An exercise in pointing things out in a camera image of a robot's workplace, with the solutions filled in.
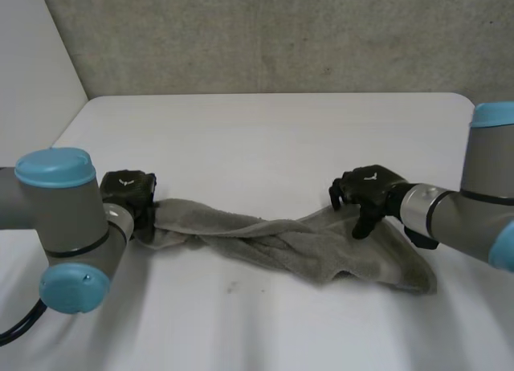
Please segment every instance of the gray wall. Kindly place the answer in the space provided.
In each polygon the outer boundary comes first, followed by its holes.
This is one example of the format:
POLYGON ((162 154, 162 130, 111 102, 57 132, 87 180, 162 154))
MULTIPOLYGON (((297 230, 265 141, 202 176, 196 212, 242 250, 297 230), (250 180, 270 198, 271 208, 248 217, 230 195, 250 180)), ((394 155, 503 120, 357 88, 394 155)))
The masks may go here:
POLYGON ((514 0, 46 0, 89 97, 514 100, 514 0))

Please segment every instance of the white table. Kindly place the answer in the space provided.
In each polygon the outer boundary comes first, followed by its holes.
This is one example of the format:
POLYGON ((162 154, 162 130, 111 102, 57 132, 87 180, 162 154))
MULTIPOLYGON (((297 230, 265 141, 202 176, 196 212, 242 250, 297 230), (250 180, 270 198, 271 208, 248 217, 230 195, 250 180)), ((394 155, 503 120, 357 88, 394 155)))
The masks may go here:
MULTIPOLYGON (((299 218, 361 165, 458 189, 472 110, 453 94, 104 97, 56 146, 86 149, 99 178, 154 172, 157 199, 299 218)), ((419 253, 435 296, 356 279, 314 287, 208 248, 132 243, 102 308, 47 312, 0 349, 0 369, 514 369, 514 276, 447 247, 419 253)), ((0 232, 2 331, 32 307, 46 265, 34 232, 0 232)))

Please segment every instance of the crumpled towel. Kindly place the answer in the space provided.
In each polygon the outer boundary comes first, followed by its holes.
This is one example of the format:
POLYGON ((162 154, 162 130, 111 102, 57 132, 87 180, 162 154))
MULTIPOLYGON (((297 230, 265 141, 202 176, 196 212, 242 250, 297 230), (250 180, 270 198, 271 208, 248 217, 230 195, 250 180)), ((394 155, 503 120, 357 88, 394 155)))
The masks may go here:
POLYGON ((337 212, 327 207, 296 221, 266 221, 176 198, 155 206, 153 235, 137 236, 155 250, 201 240, 222 255, 290 271, 313 283, 351 274, 408 292, 436 291, 428 263, 387 220, 368 238, 352 238, 358 206, 337 212))

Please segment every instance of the gray robot arm segment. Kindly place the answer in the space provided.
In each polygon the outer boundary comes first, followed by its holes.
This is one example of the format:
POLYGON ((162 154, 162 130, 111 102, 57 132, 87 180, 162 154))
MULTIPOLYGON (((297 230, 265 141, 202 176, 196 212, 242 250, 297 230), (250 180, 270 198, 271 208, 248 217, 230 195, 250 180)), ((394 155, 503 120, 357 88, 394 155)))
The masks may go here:
POLYGON ((33 229, 31 208, 19 187, 14 168, 0 169, 0 230, 33 229))

